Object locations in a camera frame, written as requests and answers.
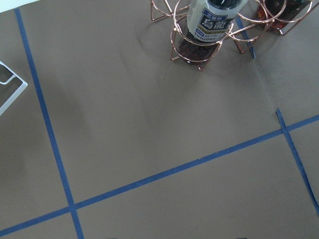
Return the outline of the dark tea bottle middle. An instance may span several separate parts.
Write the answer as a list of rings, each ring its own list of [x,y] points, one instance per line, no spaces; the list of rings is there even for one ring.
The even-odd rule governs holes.
[[[265,8],[268,10],[268,18],[276,16],[283,7],[283,0],[265,0]],[[286,2],[285,9],[278,16],[279,19],[275,19],[274,23],[270,25],[268,31],[282,30],[288,22],[295,19],[295,17],[310,4],[309,0],[288,0]]]

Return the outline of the dark tea bottle left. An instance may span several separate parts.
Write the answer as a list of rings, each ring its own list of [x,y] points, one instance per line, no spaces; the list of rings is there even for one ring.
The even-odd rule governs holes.
[[[246,0],[192,0],[186,23],[188,40],[179,42],[179,54],[190,64],[209,59],[222,40]]]

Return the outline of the dark tea bottle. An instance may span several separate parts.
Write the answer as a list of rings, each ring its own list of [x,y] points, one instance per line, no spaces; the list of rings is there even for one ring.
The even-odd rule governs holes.
[[[268,10],[268,18],[276,16],[283,7],[283,0],[265,0],[265,8]],[[279,19],[275,19],[274,23],[270,25],[268,31],[282,30],[288,22],[295,19],[295,17],[310,4],[309,0],[288,0],[286,2],[285,9],[278,16]]]
[[[179,54],[190,64],[209,59],[222,40],[246,0],[192,0],[186,23],[188,40],[179,42]]]

